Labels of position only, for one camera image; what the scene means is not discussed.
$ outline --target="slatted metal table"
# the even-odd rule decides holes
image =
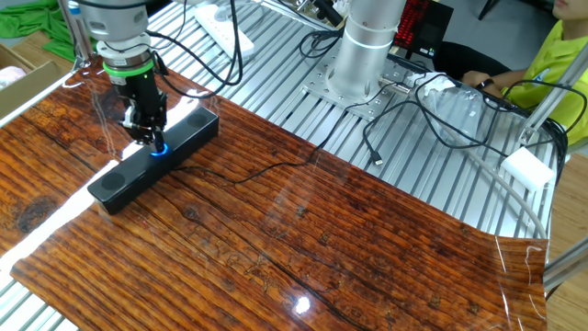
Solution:
[[[149,29],[174,36],[182,24],[183,7],[171,4],[151,17]],[[241,30],[255,44],[254,57],[247,59],[243,82],[222,90],[231,101],[290,131],[311,143],[319,144],[342,116],[343,110],[309,94],[304,86],[320,70],[321,59],[304,59],[298,44],[313,29],[325,29],[298,20],[283,7],[271,2],[263,6],[240,6]],[[196,22],[188,9],[188,20],[179,40],[194,51],[221,76],[225,76],[230,56]],[[154,40],[161,47],[167,41]],[[215,90],[219,82],[179,47],[159,51],[170,69]],[[389,79],[405,80],[412,73],[399,64],[392,65]],[[406,97],[395,96],[390,106]],[[506,152],[514,151],[522,119],[501,114],[489,142]],[[369,133],[369,140],[383,157],[384,165],[369,162],[362,141],[367,120],[347,114],[325,150],[358,166],[373,176],[443,210],[462,222],[489,234],[509,237],[538,237],[528,215],[506,191],[461,151],[443,146],[415,106],[407,105],[382,118]],[[550,145],[531,150],[552,169],[557,160]],[[535,211],[549,233],[554,187],[530,193],[510,175],[500,170],[502,159],[484,147],[476,149]],[[0,283],[0,327],[11,330],[75,330],[59,313],[10,278]]]

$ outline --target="white connector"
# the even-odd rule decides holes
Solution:
[[[521,182],[531,193],[543,188],[555,173],[525,147],[508,156],[502,168]]]

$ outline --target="green ring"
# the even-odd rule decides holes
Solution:
[[[102,63],[102,66],[104,67],[104,70],[107,72],[107,74],[109,74],[111,76],[115,76],[115,77],[132,77],[132,76],[136,76],[136,75],[140,75],[140,74],[146,73],[147,71],[153,69],[154,64],[153,64],[153,61],[149,61],[143,67],[141,67],[139,69],[135,69],[135,70],[129,70],[129,71],[114,70],[114,69],[108,67],[106,63]]]

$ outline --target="black speaker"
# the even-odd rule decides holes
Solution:
[[[162,153],[154,154],[150,146],[142,147],[92,183],[88,191],[102,209],[115,214],[218,133],[219,117],[198,108],[164,132],[166,148]]]

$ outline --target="robotic arm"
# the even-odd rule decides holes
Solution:
[[[86,0],[78,5],[70,1],[69,7],[98,40],[97,52],[104,58],[104,69],[127,109],[120,124],[137,143],[150,145],[154,154],[161,154],[165,151],[167,94],[155,83],[151,38],[145,33],[147,10],[145,6],[117,8],[142,2]]]

